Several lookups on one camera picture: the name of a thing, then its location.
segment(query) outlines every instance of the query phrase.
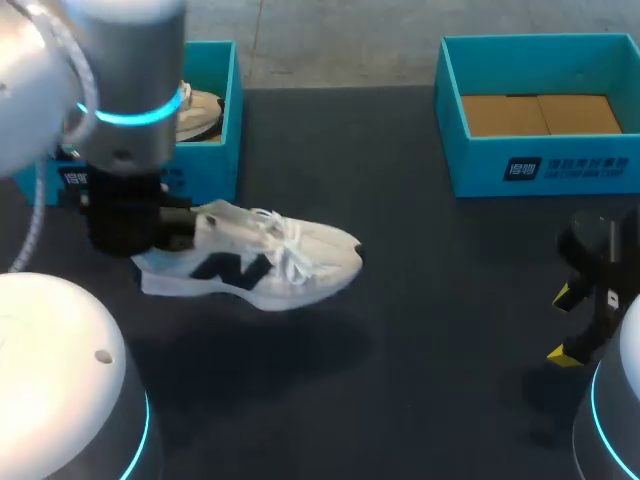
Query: blue led ring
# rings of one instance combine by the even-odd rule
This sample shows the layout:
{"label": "blue led ring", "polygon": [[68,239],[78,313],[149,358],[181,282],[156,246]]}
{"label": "blue led ring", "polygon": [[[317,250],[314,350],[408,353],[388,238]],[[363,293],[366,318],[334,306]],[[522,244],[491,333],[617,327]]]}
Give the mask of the blue led ring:
{"label": "blue led ring", "polygon": [[[170,117],[180,109],[182,105],[182,89],[179,88],[176,94],[169,102],[156,110],[147,113],[139,113],[134,115],[120,115],[115,113],[96,112],[96,117],[102,122],[117,125],[119,127],[142,127],[158,123],[165,118]],[[87,108],[78,104],[78,108],[87,113]]]}
{"label": "blue led ring", "polygon": [[632,478],[633,480],[640,480],[638,476],[635,473],[633,473],[629,467],[625,465],[622,459],[620,459],[618,454],[615,452],[615,450],[609,443],[609,440],[607,440],[607,437],[602,431],[602,427],[600,426],[600,420],[598,420],[598,412],[596,412],[596,396],[595,396],[596,377],[598,376],[598,370],[600,370],[600,364],[598,364],[598,368],[596,368],[596,373],[593,374],[593,380],[591,381],[591,411],[593,412],[593,420],[596,423],[596,428],[598,429],[598,433],[600,434],[600,438],[602,438],[602,442],[604,443],[604,446],[607,447],[607,450],[609,450],[609,453],[611,454],[613,459],[617,462],[617,464],[620,465],[620,468],[622,468],[622,470],[624,470],[626,474],[629,475],[629,477]]}
{"label": "blue led ring", "polygon": [[131,472],[133,472],[134,468],[136,468],[136,465],[140,460],[140,455],[142,455],[142,450],[144,450],[144,444],[147,442],[147,435],[149,434],[149,423],[151,422],[151,408],[149,407],[149,397],[147,397],[146,393],[144,394],[144,403],[147,410],[147,418],[144,421],[144,431],[142,432],[140,445],[138,445],[138,450],[133,456],[133,460],[131,460],[131,463],[120,477],[120,480],[127,480],[127,478],[129,478]]}

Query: black n logo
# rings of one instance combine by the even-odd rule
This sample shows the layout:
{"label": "black n logo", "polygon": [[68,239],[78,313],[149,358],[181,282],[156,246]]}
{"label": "black n logo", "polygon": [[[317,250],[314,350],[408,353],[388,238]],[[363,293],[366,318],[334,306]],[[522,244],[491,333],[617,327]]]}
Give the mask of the black n logo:
{"label": "black n logo", "polygon": [[249,267],[242,272],[240,255],[235,253],[213,253],[190,275],[196,280],[211,280],[216,277],[234,287],[253,290],[273,265],[264,255],[258,255]]}

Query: gray sneaker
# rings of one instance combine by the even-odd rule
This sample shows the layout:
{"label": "gray sneaker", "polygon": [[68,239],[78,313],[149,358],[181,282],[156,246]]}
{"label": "gray sneaker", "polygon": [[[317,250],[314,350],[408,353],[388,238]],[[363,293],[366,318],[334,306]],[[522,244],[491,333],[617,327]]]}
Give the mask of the gray sneaker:
{"label": "gray sneaker", "polygon": [[219,126],[222,121],[223,102],[208,92],[192,90],[182,82],[182,105],[178,113],[178,142],[192,140]]}

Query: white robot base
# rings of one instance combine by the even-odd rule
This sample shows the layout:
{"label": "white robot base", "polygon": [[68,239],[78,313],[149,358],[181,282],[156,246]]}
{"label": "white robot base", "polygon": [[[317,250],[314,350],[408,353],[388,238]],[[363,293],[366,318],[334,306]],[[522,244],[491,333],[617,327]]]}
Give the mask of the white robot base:
{"label": "white robot base", "polygon": [[118,326],[60,278],[0,275],[0,478],[157,480],[162,448]]}
{"label": "white robot base", "polygon": [[640,479],[640,297],[609,342],[573,424],[583,480]]}

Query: black table surface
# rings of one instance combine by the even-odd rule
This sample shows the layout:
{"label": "black table surface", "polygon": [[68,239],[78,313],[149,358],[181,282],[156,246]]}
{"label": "black table surface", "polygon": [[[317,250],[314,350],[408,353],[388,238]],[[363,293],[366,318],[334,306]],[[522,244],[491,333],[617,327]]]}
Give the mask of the black table surface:
{"label": "black table surface", "polygon": [[[430,87],[248,91],[239,201],[352,232],[347,291],[290,313],[145,297],[49,212],[31,269],[117,319],[163,432],[168,479],[577,478],[573,413],[592,370],[545,355],[589,305],[551,301],[555,233],[634,197],[455,199]],[[29,208],[0,188],[8,265]]]}

